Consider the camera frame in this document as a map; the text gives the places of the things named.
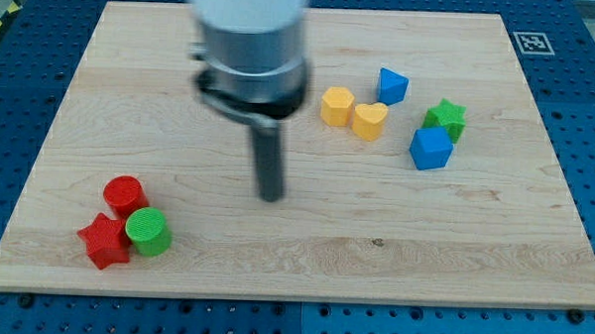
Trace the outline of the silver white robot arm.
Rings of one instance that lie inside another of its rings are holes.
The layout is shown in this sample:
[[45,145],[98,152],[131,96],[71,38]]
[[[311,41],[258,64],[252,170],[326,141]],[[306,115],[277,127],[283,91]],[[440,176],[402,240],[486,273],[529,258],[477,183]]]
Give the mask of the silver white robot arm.
[[301,106],[308,85],[308,0],[185,0],[201,30],[191,56],[205,69],[201,101],[244,125],[272,132]]

